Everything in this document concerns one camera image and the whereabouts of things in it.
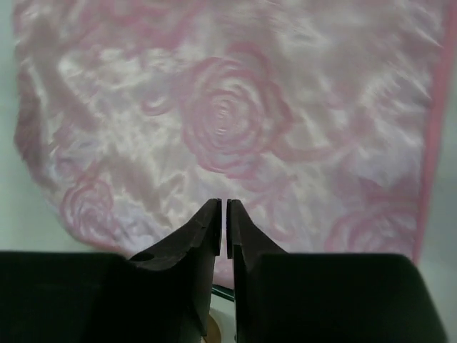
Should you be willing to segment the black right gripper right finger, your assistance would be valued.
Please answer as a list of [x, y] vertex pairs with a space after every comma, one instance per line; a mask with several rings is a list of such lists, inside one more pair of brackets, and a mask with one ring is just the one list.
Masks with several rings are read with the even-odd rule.
[[236, 309], [236, 341], [264, 342], [265, 324], [261, 318], [262, 277], [254, 269], [264, 255], [285, 254], [253, 222], [245, 206], [230, 199], [226, 208], [227, 257], [233, 264], [233, 290]]

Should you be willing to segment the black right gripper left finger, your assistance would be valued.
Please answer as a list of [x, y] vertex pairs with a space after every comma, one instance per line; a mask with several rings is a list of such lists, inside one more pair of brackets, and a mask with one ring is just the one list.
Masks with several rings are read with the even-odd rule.
[[208, 331], [221, 201], [208, 200], [182, 227], [130, 258], [139, 271], [132, 318], [141, 338], [202, 338]]

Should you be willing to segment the pink rose satin placemat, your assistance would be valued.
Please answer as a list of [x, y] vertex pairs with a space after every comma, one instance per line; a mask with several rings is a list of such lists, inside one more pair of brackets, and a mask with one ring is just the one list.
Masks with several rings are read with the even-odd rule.
[[64, 228], [131, 256], [210, 198], [290, 252], [417, 259], [454, 1], [15, 1], [15, 143]]

